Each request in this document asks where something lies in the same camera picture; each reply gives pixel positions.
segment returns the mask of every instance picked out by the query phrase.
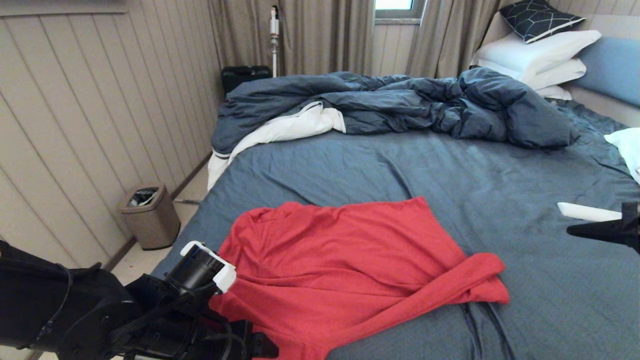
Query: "trash can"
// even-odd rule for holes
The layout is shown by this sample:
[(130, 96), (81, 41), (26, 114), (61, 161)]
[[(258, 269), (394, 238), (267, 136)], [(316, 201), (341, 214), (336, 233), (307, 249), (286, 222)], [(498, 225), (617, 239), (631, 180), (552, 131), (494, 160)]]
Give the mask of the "trash can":
[(164, 249), (178, 236), (180, 219), (163, 184), (136, 187), (122, 199), (119, 208), (143, 250)]

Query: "curtain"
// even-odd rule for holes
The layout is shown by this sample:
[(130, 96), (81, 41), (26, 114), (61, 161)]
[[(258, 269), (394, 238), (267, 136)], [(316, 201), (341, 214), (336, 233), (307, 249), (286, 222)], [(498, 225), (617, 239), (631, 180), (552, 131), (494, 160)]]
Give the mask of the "curtain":
[(278, 75), (370, 74), (375, 0), (211, 0), (222, 67), (271, 67), (270, 9), (280, 12)]
[(469, 68), (487, 27), (510, 0), (427, 0), (407, 74), (447, 78)]

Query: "window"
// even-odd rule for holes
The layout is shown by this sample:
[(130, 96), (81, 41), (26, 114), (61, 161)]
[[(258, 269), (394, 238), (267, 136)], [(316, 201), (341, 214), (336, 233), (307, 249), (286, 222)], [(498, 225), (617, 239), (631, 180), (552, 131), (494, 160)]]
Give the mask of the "window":
[(376, 0), (376, 19), (419, 19), (424, 0)]

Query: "red sweater sleeve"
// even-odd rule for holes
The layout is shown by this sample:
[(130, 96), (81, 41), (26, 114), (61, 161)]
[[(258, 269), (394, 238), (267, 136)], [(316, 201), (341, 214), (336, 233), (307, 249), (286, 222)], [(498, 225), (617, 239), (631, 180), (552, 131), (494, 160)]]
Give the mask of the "red sweater sleeve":
[(466, 257), (422, 198), (255, 209), (237, 219), (220, 254), (238, 281), (212, 309), (253, 321), (279, 359), (323, 359), (444, 304), (509, 301), (502, 261)]

